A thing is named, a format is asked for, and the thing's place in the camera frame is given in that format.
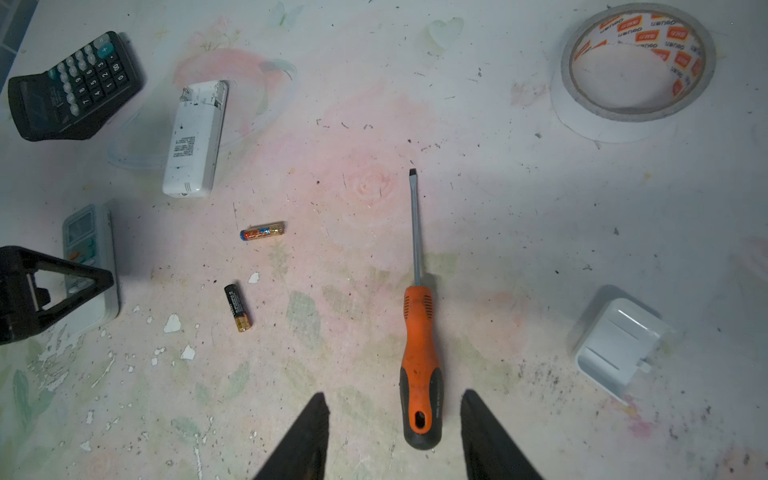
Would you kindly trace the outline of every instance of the colorful battery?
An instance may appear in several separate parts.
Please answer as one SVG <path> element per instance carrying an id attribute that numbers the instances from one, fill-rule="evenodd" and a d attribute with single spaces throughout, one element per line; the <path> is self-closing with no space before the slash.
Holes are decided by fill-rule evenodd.
<path id="1" fill-rule="evenodd" d="M 285 224 L 283 222 L 269 223 L 267 225 L 259 225 L 258 227 L 251 227 L 247 230 L 240 232 L 240 238 L 248 241 L 255 240 L 256 238 L 274 237 L 276 235 L 282 235 L 285 232 Z"/>

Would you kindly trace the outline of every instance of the handle hole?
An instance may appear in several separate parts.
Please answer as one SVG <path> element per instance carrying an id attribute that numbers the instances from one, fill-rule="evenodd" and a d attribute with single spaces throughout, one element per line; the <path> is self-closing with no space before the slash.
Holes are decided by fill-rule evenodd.
<path id="1" fill-rule="evenodd" d="M 427 422 L 426 417 L 424 416 L 424 413 L 422 412 L 416 412 L 415 416 L 415 422 L 416 422 L 416 428 L 417 429 L 423 429 L 424 425 Z"/>

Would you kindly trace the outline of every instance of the calculator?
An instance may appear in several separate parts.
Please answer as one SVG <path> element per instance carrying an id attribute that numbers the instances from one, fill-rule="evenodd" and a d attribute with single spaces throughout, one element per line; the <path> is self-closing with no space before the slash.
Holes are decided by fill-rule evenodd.
<path id="1" fill-rule="evenodd" d="M 45 73 L 9 79 L 8 104 L 26 140 L 85 140 L 139 90 L 131 55 L 108 31 Z"/>

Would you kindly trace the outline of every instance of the screwdriver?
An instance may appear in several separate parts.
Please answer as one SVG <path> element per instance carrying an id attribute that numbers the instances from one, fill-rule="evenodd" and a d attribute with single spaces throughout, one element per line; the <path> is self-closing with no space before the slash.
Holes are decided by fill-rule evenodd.
<path id="1" fill-rule="evenodd" d="M 406 352 L 400 367 L 400 404 L 406 442 L 427 450 L 442 437 L 442 372 L 432 340 L 432 291 L 422 285 L 422 235 L 419 226 L 419 192 L 412 168 L 411 217 L 413 222 L 413 286 L 406 289 L 402 313 L 406 318 Z"/>

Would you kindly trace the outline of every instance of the tape roll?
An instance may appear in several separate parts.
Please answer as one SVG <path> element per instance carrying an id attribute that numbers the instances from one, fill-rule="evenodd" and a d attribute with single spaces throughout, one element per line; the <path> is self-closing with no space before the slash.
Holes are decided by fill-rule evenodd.
<path id="1" fill-rule="evenodd" d="M 552 105 L 583 137 L 636 141 L 670 126 L 714 70 L 714 42 L 695 18 L 630 3 L 589 18 L 571 36 L 552 78 Z"/>

